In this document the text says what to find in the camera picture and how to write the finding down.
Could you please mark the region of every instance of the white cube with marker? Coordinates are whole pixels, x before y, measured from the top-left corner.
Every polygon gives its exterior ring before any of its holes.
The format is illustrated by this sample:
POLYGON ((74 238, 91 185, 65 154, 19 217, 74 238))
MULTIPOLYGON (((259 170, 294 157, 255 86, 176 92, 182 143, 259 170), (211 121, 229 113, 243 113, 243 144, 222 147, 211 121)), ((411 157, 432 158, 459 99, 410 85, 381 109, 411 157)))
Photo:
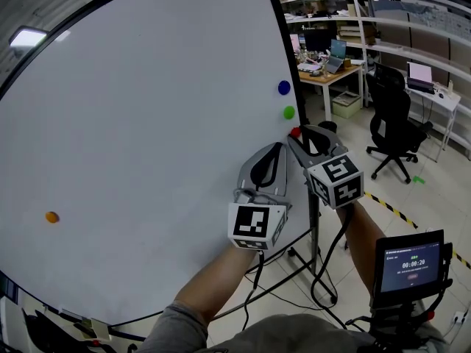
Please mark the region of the white cube with marker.
POLYGON ((364 174, 351 151, 308 169, 314 193, 333 209, 364 194, 364 174))
POLYGON ((287 218, 285 205, 229 204, 227 236, 241 249, 275 246, 287 218))

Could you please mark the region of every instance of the wooden desk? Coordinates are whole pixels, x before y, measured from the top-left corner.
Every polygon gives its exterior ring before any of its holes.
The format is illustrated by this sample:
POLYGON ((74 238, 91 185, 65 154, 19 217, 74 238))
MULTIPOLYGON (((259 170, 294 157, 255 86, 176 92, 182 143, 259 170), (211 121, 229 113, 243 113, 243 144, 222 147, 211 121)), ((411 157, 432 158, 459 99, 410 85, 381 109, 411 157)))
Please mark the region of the wooden desk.
POLYGON ((332 85, 335 81, 339 81, 344 77, 358 72, 358 89, 360 90, 361 106, 363 106, 363 66, 352 65, 351 67, 345 68, 344 70, 337 72, 336 74, 328 74, 327 76, 312 77, 308 72, 299 72, 301 82, 306 84, 322 86, 322 93, 324 94, 324 106, 325 106, 325 120, 331 121, 332 114, 330 112, 330 93, 329 85, 332 85))

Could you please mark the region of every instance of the yellow and black tape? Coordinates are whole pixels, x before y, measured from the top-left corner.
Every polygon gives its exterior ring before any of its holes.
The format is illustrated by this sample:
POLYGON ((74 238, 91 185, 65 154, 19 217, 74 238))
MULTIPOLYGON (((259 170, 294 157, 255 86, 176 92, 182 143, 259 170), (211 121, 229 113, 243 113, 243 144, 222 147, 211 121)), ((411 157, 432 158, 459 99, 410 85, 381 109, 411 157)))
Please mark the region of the yellow and black tape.
MULTIPOLYGON (((399 210, 393 208, 391 205, 389 205, 388 203, 384 202, 383 200, 379 199, 378 197, 376 197, 375 195, 372 195, 371 193, 369 192, 365 192, 365 195, 368 196, 370 199, 373 199, 375 200, 375 202, 377 203, 380 203, 381 205, 383 205, 383 207, 386 207, 388 208, 389 210, 391 210, 391 212, 393 212, 396 216, 400 217, 401 219, 403 219, 405 222, 407 222, 409 225, 411 225, 412 227, 414 227, 415 229, 418 229, 419 227, 412 221, 412 220, 409 220, 403 213, 401 213, 399 210)), ((466 267, 468 267, 468 269, 471 269, 471 264, 469 264, 465 259, 463 259, 463 257, 461 255, 458 255, 458 252, 456 252, 455 250, 453 250, 453 256, 458 259, 460 262, 462 262, 466 267)))
POLYGON ((418 226, 411 220, 409 220, 407 217, 405 217, 399 210, 397 209, 394 209, 391 205, 389 205, 388 203, 384 202, 383 200, 377 198, 375 195, 372 195, 371 193, 369 192, 365 192, 365 195, 367 195, 370 199, 373 199, 375 200, 375 202, 377 203, 380 203, 381 205, 383 205, 383 207, 386 207, 388 208, 389 210, 391 210, 391 212, 393 212, 395 215, 397 215, 398 217, 401 217, 405 222, 407 222, 409 225, 411 225, 412 227, 414 227, 415 229, 418 228, 418 226))

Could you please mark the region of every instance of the whiteboard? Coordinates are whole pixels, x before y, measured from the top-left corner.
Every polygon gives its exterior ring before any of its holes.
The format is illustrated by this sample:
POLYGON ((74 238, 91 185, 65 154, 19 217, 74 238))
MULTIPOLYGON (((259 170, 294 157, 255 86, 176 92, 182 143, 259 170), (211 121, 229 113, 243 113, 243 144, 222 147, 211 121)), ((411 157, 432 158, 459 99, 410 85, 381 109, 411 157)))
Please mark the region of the whiteboard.
MULTIPOLYGON (((299 125, 283 118, 297 103, 277 91, 292 79, 270 0, 113 0, 68 30, 0 101, 0 269, 117 324, 162 310, 228 244, 240 167, 299 125)), ((290 176, 279 248, 308 228, 290 176)))

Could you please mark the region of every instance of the blue magnet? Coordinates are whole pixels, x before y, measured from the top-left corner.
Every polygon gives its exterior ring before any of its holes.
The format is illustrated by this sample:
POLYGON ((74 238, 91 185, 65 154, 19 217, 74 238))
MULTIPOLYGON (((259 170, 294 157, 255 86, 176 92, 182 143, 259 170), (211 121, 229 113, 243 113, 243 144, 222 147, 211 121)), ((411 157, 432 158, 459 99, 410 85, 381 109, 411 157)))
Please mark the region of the blue magnet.
POLYGON ((291 90, 291 85, 285 79, 282 82, 280 82, 280 84, 278 84, 278 91, 280 92, 282 96, 285 96, 286 94, 288 94, 290 90, 291 90))

